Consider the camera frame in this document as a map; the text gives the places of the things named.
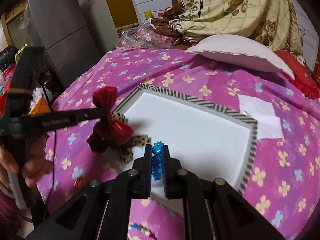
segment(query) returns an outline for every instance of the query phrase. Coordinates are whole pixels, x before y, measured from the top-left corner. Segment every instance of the refrigerator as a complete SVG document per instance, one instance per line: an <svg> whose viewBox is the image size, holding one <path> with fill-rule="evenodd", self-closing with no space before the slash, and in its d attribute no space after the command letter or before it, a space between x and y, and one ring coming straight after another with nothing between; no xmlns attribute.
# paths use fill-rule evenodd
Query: refrigerator
<svg viewBox="0 0 320 240"><path fill-rule="evenodd" d="M64 89L100 60L78 0L28 0L28 13L32 42Z"/></svg>

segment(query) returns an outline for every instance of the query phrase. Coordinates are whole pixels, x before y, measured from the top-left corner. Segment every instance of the hand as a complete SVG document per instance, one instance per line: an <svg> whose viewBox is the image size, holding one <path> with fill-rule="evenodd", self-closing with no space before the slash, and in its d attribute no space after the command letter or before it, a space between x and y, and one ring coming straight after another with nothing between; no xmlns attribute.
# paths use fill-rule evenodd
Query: hand
<svg viewBox="0 0 320 240"><path fill-rule="evenodd" d="M30 188L36 186L44 174L52 171L53 163L45 160L44 147L44 136L32 139L30 147L32 158L24 164L21 170L21 174L26 179L26 184ZM19 167L11 153L0 147L0 182L10 192L11 189L7 171L16 174L19 171Z"/></svg>

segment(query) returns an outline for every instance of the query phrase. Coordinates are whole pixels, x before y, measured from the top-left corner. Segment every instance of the beaded bracelet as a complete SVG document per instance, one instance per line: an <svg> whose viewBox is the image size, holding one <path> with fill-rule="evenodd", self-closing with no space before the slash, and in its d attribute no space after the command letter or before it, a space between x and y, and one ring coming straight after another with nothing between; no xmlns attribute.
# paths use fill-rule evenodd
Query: beaded bracelet
<svg viewBox="0 0 320 240"><path fill-rule="evenodd" d="M143 227L142 225L138 225L138 224L129 225L128 231L130 231L131 229L139 230L141 233L145 234L146 236L149 236L150 240L157 240L156 235L152 233L150 230L148 230L147 228Z"/></svg>

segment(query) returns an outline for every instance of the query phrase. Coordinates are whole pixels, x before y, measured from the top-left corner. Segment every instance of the tray rim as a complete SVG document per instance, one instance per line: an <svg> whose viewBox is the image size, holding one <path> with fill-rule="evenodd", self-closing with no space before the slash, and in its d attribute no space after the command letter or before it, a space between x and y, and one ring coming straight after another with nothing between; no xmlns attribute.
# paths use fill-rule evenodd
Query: tray rim
<svg viewBox="0 0 320 240"><path fill-rule="evenodd" d="M181 92L177 92L175 90L170 90L167 88L163 88L163 87L157 87L157 86L152 86L152 85L148 85L148 84L144 84L144 83L140 83L135 89L133 89L133 91L127 95L124 100L122 100L122 102L113 110L114 112L121 112L121 109L140 91L142 90L151 90L153 92L158 92L161 94L165 94L168 96L173 96L175 98L178 99L182 99L185 101L188 101L190 103L193 104L197 104L199 106L202 107L206 107L208 109L217 111L219 113L222 114L226 114L232 118L235 118L241 122L244 122L248 125L251 126L251 145L250 145L250 151L249 151L249 157L247 160L247 165L244 171L244 175L242 177L242 180L240 181L240 187L238 189L236 189L238 191L238 193L240 195L243 195L244 190L247 187L247 183L249 180L249 176L251 174L252 168L253 168L253 163L254 163L254 159L255 159L255 155L256 155L256 148L257 148L257 132L258 132L258 121L246 116L244 114L241 114L237 111L234 111L232 109L229 109L225 106L221 106L219 104L215 104L212 103L210 101L207 100L203 100L194 96L190 96L188 94L184 94Z"/></svg>

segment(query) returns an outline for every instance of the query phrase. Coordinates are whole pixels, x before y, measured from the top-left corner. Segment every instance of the pink bedspread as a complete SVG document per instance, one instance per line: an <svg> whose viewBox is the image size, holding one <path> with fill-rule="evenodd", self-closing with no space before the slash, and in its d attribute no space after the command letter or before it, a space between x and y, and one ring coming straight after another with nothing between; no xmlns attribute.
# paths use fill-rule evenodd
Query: pink bedspread
<svg viewBox="0 0 320 240"><path fill-rule="evenodd" d="M271 102L281 118L283 139L257 144L256 158L244 198L286 239L302 230L319 200L320 99L309 100L280 74L247 72L200 55L175 49L117 49L107 53L80 76L55 102L56 110L91 108L92 93L104 86L118 88L117 104L141 82L163 86L239 111L237 94ZM114 179L108 164L93 153L86 139L96 121L57 134L56 178L49 201L54 212L73 194L75 181ZM53 136L47 142L52 159ZM52 175L38 184L46 198ZM142 223L158 240L184 239L183 220L152 200L133 200L130 222ZM133 240L148 239L137 230Z"/></svg>

